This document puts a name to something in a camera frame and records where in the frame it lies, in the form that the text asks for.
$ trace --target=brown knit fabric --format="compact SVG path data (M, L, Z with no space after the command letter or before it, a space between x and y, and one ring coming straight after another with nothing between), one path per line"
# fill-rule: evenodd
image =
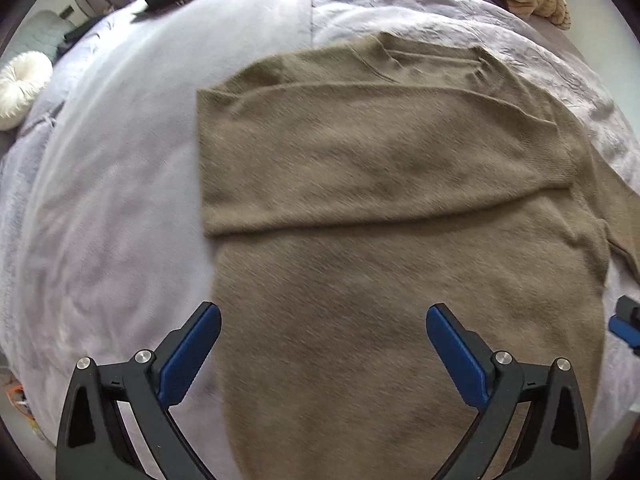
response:
M437 302L521 362L567 357L591 409L640 199L548 92L482 49L380 34L258 62L198 120L246 480L430 478L475 415L426 337Z

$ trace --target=blue rubber pad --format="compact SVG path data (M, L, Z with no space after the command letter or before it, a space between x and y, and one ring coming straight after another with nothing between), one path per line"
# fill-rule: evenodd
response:
M489 403L484 372L436 306L427 311L427 335L465 404L484 410Z
M640 331L618 316L612 316L609 319L609 331L624 340L631 348L640 347Z
M164 409L180 404L213 343L220 335L222 315L212 304L189 330L160 371L158 400Z

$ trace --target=silver bolt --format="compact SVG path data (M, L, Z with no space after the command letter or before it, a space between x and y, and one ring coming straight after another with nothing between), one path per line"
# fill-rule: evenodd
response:
M495 360L498 361L501 365L508 365L511 361L513 361L513 357L509 352L497 352L495 354Z
M558 361L556 361L556 364L563 372L571 369L571 363L564 357L559 358Z
M141 350L136 354L136 362L137 363L146 363L151 359L151 352L149 350Z
M90 364L91 359L89 357L83 357L76 363L76 367L78 367L78 370L84 370L85 368L88 368Z

